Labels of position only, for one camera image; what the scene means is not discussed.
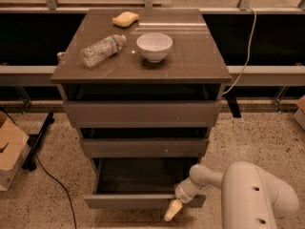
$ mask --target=bowl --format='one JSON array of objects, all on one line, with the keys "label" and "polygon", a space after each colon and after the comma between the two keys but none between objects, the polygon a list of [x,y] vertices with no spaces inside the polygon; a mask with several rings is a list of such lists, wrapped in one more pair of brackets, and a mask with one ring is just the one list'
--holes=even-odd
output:
[{"label": "bowl", "polygon": [[169,54],[173,41],[167,34],[154,32],[141,35],[136,45],[144,58],[158,63]]}]

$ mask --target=clear bottle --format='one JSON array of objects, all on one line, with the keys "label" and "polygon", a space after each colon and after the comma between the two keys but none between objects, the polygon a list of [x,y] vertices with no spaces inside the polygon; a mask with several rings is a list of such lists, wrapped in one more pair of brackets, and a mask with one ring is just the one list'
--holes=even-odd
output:
[{"label": "clear bottle", "polygon": [[126,43],[125,35],[113,34],[80,51],[83,63],[91,68],[105,58],[120,52]]}]

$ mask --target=speckled floor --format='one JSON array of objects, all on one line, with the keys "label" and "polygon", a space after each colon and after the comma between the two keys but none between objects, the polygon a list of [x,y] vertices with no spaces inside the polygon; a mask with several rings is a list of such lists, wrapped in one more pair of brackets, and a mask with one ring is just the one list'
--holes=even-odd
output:
[{"label": "speckled floor", "polygon": [[[38,132],[45,114],[12,114],[28,134]],[[76,131],[64,114],[55,114],[38,155],[45,168],[69,190],[78,228],[221,228],[220,191],[207,191],[201,209],[184,209],[170,223],[164,210],[92,210],[83,199],[94,181],[92,165],[84,158]],[[293,114],[243,113],[242,118],[220,114],[202,162],[224,171],[234,161],[250,161],[286,180],[296,190],[300,209],[277,221],[279,229],[305,228],[305,131]],[[73,228],[71,208],[62,188],[40,166],[20,169],[7,192],[0,192],[0,228]]]}]

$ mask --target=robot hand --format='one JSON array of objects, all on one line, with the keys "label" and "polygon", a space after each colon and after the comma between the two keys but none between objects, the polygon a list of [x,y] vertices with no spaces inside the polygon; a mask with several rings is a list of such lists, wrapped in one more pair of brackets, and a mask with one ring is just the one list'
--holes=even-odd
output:
[{"label": "robot hand", "polygon": [[236,162],[223,175],[197,164],[175,188],[176,200],[165,220],[171,220],[182,203],[202,194],[209,185],[221,189],[223,229],[275,229],[275,218],[287,217],[298,210],[295,190],[251,163]]}]

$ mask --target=brown tabletop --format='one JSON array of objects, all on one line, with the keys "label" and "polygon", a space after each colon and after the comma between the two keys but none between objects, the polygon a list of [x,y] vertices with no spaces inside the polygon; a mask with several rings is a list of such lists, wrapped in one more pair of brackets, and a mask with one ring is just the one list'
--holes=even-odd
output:
[{"label": "brown tabletop", "polygon": [[[127,29],[112,19],[126,10],[90,10],[66,54],[51,77],[56,84],[80,83],[226,83],[231,76],[199,10],[129,10],[140,15]],[[173,39],[168,56],[158,64],[140,54],[136,39],[148,32],[166,33]],[[121,52],[88,69],[80,50],[112,34],[124,34]]]}]

